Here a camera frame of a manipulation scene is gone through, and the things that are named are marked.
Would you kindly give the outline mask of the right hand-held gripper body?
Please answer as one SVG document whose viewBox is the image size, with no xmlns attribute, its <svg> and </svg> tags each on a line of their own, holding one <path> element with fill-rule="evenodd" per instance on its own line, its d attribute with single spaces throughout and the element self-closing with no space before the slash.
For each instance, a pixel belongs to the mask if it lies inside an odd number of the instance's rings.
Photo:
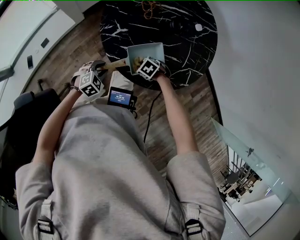
<svg viewBox="0 0 300 240">
<path fill-rule="evenodd" d="M 137 74 L 142 76 L 147 81 L 152 81 L 157 73 L 166 73 L 165 64 L 153 57 L 146 57 L 138 67 Z"/>
</svg>

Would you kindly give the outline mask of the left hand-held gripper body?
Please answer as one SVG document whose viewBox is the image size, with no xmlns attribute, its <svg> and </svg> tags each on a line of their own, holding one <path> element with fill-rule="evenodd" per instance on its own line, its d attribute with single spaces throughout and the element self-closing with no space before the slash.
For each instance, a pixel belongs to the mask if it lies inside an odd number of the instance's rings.
<svg viewBox="0 0 300 240">
<path fill-rule="evenodd" d="M 78 88 L 82 95 L 78 98 L 78 103 L 90 102 L 104 94 L 104 85 L 93 71 L 79 71 L 79 73 L 80 80 Z"/>
</svg>

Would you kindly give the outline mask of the grey square pan wooden handle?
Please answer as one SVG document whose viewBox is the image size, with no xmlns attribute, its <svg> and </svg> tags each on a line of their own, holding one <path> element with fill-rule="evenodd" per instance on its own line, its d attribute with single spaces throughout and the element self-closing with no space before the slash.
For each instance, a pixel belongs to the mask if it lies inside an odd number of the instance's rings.
<svg viewBox="0 0 300 240">
<path fill-rule="evenodd" d="M 101 69 L 113 69 L 120 67 L 129 67 L 131 75 L 138 75 L 133 69 L 133 61 L 135 57 L 153 57 L 157 60 L 165 62 L 164 47 L 162 43 L 149 43 L 141 45 L 132 45 L 125 48 L 127 51 L 127 57 L 119 59 L 115 62 L 105 64 Z"/>
</svg>

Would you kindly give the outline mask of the person's right forearm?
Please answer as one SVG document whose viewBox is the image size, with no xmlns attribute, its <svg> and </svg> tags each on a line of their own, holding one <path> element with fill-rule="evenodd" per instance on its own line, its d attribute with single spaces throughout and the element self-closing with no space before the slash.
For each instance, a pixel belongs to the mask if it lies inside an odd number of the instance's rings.
<svg viewBox="0 0 300 240">
<path fill-rule="evenodd" d="M 175 140 L 177 153 L 184 154 L 198 151 L 189 115 L 173 89 L 170 79 L 159 73 L 156 75 L 155 80 L 158 82 L 163 94 L 167 118 Z"/>
</svg>

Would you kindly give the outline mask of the person's left forearm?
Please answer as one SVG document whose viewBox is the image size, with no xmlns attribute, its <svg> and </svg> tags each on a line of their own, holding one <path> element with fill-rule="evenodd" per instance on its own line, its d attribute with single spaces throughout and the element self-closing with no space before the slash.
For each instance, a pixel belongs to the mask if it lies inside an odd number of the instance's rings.
<svg viewBox="0 0 300 240">
<path fill-rule="evenodd" d="M 80 96 L 81 92 L 75 89 L 71 90 L 46 120 L 38 137 L 33 163 L 52 166 L 64 122 Z"/>
</svg>

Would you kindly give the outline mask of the person's left hand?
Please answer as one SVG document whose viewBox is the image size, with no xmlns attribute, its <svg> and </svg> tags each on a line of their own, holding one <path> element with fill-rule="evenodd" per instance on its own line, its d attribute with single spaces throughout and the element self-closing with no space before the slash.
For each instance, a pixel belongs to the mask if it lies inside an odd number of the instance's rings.
<svg viewBox="0 0 300 240">
<path fill-rule="evenodd" d="M 73 74 L 73 77 L 70 82 L 71 86 L 76 86 L 76 87 L 79 86 L 78 82 L 80 81 L 80 79 L 83 75 L 85 75 L 86 73 L 88 73 L 90 71 L 91 65 L 92 65 L 92 62 L 84 63 L 79 68 L 79 70 Z"/>
</svg>

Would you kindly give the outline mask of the person's beige trousers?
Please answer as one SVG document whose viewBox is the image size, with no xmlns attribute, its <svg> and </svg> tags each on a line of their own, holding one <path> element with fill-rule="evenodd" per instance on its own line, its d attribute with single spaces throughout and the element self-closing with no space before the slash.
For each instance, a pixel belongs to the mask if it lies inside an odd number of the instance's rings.
<svg viewBox="0 0 300 240">
<path fill-rule="evenodd" d="M 110 88 L 111 87 L 133 91 L 134 84 L 124 77 L 119 71 L 113 71 L 110 80 Z"/>
</svg>

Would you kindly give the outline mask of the small black monitor screen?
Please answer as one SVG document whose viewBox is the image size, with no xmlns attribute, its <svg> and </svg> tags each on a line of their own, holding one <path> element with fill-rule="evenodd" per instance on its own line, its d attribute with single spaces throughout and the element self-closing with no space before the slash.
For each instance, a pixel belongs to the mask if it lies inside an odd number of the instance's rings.
<svg viewBox="0 0 300 240">
<path fill-rule="evenodd" d="M 108 105 L 129 109 L 133 91 L 111 87 L 108 96 Z"/>
</svg>

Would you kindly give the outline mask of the black marble round table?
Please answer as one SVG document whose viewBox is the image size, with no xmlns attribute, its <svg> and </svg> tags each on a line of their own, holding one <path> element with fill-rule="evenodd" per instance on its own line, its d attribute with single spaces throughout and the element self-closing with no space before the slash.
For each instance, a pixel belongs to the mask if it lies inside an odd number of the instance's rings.
<svg viewBox="0 0 300 240">
<path fill-rule="evenodd" d="M 180 21 L 181 31 L 171 30 L 171 21 Z M 197 23 L 202 31 L 195 29 Z M 218 44 L 216 21 L 204 1 L 159 0 L 154 8 L 138 0 L 107 2 L 100 36 L 110 61 L 126 58 L 126 47 L 162 43 L 166 73 L 176 89 L 194 83 L 206 72 Z"/>
</svg>

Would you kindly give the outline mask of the black office chair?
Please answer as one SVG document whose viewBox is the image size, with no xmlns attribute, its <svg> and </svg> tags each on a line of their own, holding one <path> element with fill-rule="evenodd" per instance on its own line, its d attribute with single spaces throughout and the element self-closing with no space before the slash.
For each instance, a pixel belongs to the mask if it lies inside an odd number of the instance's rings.
<svg viewBox="0 0 300 240">
<path fill-rule="evenodd" d="M 54 89 L 25 92 L 14 101 L 10 119 L 0 126 L 0 199 L 15 210 L 15 173 L 32 161 L 41 128 L 59 104 Z"/>
</svg>

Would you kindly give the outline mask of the person's grey sweatshirt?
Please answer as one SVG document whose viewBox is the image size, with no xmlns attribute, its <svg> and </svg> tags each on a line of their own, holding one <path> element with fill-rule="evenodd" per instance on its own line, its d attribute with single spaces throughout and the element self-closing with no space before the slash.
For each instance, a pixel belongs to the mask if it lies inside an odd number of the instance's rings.
<svg viewBox="0 0 300 240">
<path fill-rule="evenodd" d="M 189 209 L 200 225 L 196 238 L 220 240 L 225 217 L 207 158 L 176 155 L 166 172 L 148 160 L 129 111 L 80 106 L 65 122 L 53 165 L 16 172 L 22 237 L 38 238 L 42 203 L 50 199 L 63 240 L 186 240 Z"/>
</svg>

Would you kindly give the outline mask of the frosted glass partition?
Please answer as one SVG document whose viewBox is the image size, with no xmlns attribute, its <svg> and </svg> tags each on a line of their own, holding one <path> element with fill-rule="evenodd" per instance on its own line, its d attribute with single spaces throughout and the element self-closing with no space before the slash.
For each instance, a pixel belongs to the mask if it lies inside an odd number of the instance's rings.
<svg viewBox="0 0 300 240">
<path fill-rule="evenodd" d="M 271 188 L 272 192 L 284 203 L 298 202 L 297 197 L 293 194 L 290 188 L 284 183 L 282 178 L 265 163 L 255 153 L 250 157 L 247 157 L 246 151 L 250 148 L 244 144 L 239 138 L 231 133 L 227 128 L 223 127 L 216 120 L 212 120 L 214 127 L 219 137 L 226 143 L 231 149 L 238 154 L 241 159 L 247 163 L 247 165 L 254 170 L 254 172 L 260 176 L 262 181 Z"/>
</svg>

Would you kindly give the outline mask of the grey office chair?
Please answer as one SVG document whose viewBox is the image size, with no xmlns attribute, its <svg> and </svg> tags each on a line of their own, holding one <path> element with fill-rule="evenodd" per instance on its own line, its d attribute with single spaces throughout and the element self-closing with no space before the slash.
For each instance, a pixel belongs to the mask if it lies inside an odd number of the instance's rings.
<svg viewBox="0 0 300 240">
<path fill-rule="evenodd" d="M 226 181 L 229 184 L 234 184 L 239 180 L 239 176 L 235 172 L 231 172 L 226 176 Z"/>
</svg>

